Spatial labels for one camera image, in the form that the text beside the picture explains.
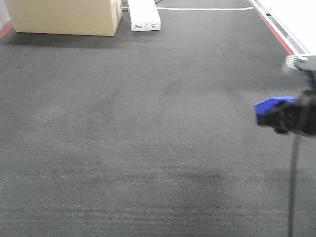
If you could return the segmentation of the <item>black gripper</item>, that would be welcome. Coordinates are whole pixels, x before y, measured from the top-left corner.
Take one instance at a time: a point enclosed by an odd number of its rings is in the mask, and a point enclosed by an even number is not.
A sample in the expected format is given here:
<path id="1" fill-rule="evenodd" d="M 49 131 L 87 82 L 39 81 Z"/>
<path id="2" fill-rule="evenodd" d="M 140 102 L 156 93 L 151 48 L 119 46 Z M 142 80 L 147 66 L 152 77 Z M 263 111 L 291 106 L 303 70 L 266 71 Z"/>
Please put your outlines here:
<path id="1" fill-rule="evenodd" d="M 263 126 L 275 133 L 295 133 L 306 137 L 316 135 L 316 93 L 303 91 L 294 102 L 282 102 L 263 115 Z"/>

